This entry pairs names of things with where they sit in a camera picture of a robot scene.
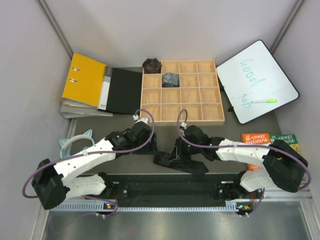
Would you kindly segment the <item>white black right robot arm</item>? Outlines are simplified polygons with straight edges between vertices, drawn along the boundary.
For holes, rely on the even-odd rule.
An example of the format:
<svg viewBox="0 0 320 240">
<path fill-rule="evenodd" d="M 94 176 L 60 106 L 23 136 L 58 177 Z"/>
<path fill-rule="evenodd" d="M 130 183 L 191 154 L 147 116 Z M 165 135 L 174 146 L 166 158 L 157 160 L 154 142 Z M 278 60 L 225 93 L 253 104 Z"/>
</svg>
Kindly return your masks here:
<svg viewBox="0 0 320 240">
<path fill-rule="evenodd" d="M 201 154 L 211 162 L 233 161 L 259 167 L 256 171 L 241 172 L 234 181 L 233 192 L 239 198 L 271 187 L 296 193 L 310 184 L 302 185 L 304 176 L 311 177 L 308 162 L 281 139 L 271 144 L 248 144 L 224 137 L 209 137 L 199 127 L 187 126 L 185 122 L 176 128 L 182 148 L 189 155 Z"/>
</svg>

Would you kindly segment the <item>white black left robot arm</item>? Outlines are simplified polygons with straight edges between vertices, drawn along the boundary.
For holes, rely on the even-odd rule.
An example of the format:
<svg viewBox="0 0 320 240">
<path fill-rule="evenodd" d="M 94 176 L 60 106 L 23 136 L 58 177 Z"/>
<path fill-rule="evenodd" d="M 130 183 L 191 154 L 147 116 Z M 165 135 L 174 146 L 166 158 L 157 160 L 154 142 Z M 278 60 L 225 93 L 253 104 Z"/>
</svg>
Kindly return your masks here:
<svg viewBox="0 0 320 240">
<path fill-rule="evenodd" d="M 68 199 L 96 196 L 109 198 L 114 184 L 105 172 L 90 176 L 82 174 L 94 167 L 121 156 L 154 155 L 157 152 L 157 135 L 143 121 L 123 132 L 113 131 L 83 152 L 52 164 L 49 159 L 40 162 L 31 185 L 45 210 L 50 210 Z"/>
</svg>

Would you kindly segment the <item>brown blue striped tie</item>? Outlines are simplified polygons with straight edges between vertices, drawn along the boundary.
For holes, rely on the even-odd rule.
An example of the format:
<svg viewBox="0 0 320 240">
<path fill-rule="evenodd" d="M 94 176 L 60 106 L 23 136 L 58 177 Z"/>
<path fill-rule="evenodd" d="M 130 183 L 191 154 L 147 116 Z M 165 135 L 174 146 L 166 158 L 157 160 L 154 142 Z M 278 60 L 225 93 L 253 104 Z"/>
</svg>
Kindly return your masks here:
<svg viewBox="0 0 320 240">
<path fill-rule="evenodd" d="M 170 153 L 159 151 L 153 159 L 153 163 L 164 168 L 184 172 L 195 176 L 204 176 L 209 172 L 203 162 L 192 159 L 180 159 L 180 161 L 167 162 Z"/>
</svg>

